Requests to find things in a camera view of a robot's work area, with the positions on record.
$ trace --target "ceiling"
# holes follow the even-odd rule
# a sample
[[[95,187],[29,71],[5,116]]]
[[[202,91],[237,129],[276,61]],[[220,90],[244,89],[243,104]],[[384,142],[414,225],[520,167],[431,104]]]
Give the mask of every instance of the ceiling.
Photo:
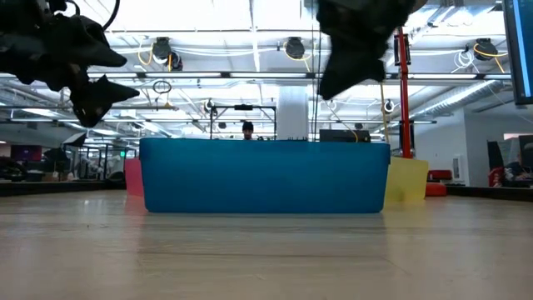
[[[105,23],[113,10],[114,0],[76,0],[83,15]],[[497,1],[478,1],[478,5],[467,7],[445,7],[451,10],[447,18],[436,18],[441,12],[439,5],[429,4],[413,13],[404,32],[410,34],[410,73],[500,73],[494,60],[481,62],[471,60],[469,53],[462,53],[465,46],[476,43],[477,38],[490,38],[501,53],[506,52],[506,35],[503,14]],[[73,13],[70,7],[67,14]],[[429,21],[434,27],[428,27]],[[91,67],[92,73],[143,73],[167,70],[154,60],[150,63],[150,47],[157,37],[169,37],[171,45],[183,61],[183,72],[247,72],[247,73],[315,73],[323,70],[330,53],[328,36],[319,32],[308,5],[301,0],[151,0],[149,2],[122,1],[115,22],[107,32],[110,45],[123,54],[128,63],[120,68]],[[300,37],[306,46],[309,59],[295,61],[283,51],[288,37]],[[388,73],[397,73],[392,51],[383,58]],[[509,72],[507,57],[501,57],[505,73]],[[276,106],[280,101],[280,88],[284,86],[306,87],[311,107],[314,99],[313,82],[308,79],[282,78],[170,78],[166,79],[172,90],[165,95],[152,90],[156,77],[117,78],[111,80],[138,88],[141,96],[121,102],[119,110],[111,111],[106,117],[110,123],[102,128],[114,131],[122,137],[138,137],[144,134],[167,135],[186,138],[208,137],[208,123],[188,122],[205,119],[203,106],[208,99],[216,105],[249,103]],[[4,105],[60,106],[52,114],[58,118],[72,119],[68,107],[68,91],[63,96],[51,92],[41,82],[35,82],[29,89],[10,78],[0,77],[0,84],[7,84],[5,92],[12,97],[2,97]],[[431,99],[456,86],[465,86],[475,81],[442,80],[435,77],[425,81],[412,80],[409,85],[409,106],[416,109]],[[385,98],[400,102],[400,87],[397,80],[390,80],[384,86]],[[483,100],[479,105],[499,102],[497,98]],[[364,82],[335,97],[336,114],[343,120],[381,120],[381,93],[379,85]],[[399,105],[391,115],[398,115]],[[17,118],[53,118],[42,111],[16,111]],[[120,119],[163,120],[165,122],[116,121]],[[272,133],[273,124],[265,112],[228,111],[220,120],[253,119],[257,133]],[[319,107],[320,120],[334,120],[328,106]],[[226,129],[218,129],[220,137],[228,138],[241,131],[239,122],[228,122]],[[324,123],[321,126],[341,126]]]

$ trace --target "blue box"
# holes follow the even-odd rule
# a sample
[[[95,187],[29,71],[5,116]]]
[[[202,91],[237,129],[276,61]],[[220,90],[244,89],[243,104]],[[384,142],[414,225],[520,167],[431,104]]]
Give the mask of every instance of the blue box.
[[[389,145],[143,138],[152,213],[378,213]]]

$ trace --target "white ceiling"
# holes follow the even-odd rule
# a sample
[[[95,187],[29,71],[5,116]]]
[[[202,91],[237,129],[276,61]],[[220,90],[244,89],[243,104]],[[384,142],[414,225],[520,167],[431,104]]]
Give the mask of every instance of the white ceiling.
[[[104,23],[113,9],[114,0],[76,0],[83,15]],[[313,42],[321,51],[316,50],[314,59],[308,60],[309,71],[317,72],[320,58],[321,69],[326,66],[330,45],[328,36],[320,34],[319,25],[312,21],[308,9],[301,7],[300,0],[253,0],[253,19],[249,0],[151,0],[122,1],[116,21],[110,27],[107,38],[118,52],[123,53],[128,64],[122,68],[93,67],[92,72],[166,72],[164,67],[155,62],[143,65],[142,59],[148,60],[148,50],[157,37],[170,37],[172,46],[179,49],[184,69],[188,72],[308,72],[303,61],[294,61],[277,47],[282,46],[288,37],[301,37],[307,48],[307,54],[313,56]],[[491,38],[500,51],[506,51],[506,35],[502,12],[488,12],[472,17],[461,11],[439,25],[428,29],[428,18],[438,7],[427,6],[411,15],[404,30],[411,35],[412,73],[456,73],[476,72],[475,69],[457,69],[454,62],[466,44],[473,45],[477,38]],[[391,61],[392,52],[384,58],[389,73],[397,73]],[[501,59],[506,72],[508,62]],[[479,62],[475,65],[482,73],[496,73],[499,68],[494,61]],[[202,87],[197,88],[196,79],[172,80],[174,90],[168,94],[168,102],[178,111],[137,110],[134,115],[140,118],[202,118],[196,109],[187,104],[185,93],[198,108],[207,99],[220,104],[252,103],[276,105],[279,100],[281,85],[291,84],[283,81],[250,82],[229,79],[202,79]],[[151,87],[152,81],[138,82],[130,80],[128,85],[138,86],[150,96],[123,102],[120,105],[148,106],[155,105],[156,95]],[[312,86],[307,85],[310,105]],[[59,94],[42,88],[42,84],[33,85],[37,93],[55,99]],[[400,88],[397,83],[385,85],[385,97],[395,103],[400,101]],[[435,82],[425,85],[412,83],[409,86],[410,108],[416,108],[430,101],[439,94],[453,88],[453,83]],[[380,119],[380,88],[375,84],[362,84],[352,87],[335,98],[337,114],[345,119]],[[158,105],[163,105],[167,96],[160,98]],[[333,116],[327,107],[321,110],[320,118],[331,119]],[[232,118],[261,118],[259,112],[233,112]],[[176,135],[200,134],[200,129],[191,124],[161,123],[160,126]],[[228,130],[240,131],[239,124]]]

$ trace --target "wooden floor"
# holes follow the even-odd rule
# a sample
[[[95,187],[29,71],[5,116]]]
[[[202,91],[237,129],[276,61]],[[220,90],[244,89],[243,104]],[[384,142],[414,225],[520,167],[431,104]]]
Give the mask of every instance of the wooden floor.
[[[124,192],[0,199],[0,299],[533,299],[533,205],[151,215]]]

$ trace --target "red pole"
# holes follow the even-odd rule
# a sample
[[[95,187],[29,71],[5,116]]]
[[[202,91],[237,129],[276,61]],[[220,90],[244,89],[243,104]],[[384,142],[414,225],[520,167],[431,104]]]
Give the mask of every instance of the red pole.
[[[409,68],[407,67],[407,52],[406,52],[406,41],[403,37],[403,28],[398,28],[398,46],[400,51],[400,97],[401,97],[401,128],[402,131],[402,141],[401,141],[401,151],[403,158],[412,158],[411,155],[411,130],[409,130],[409,93],[408,93],[408,82],[407,74],[409,73]]]

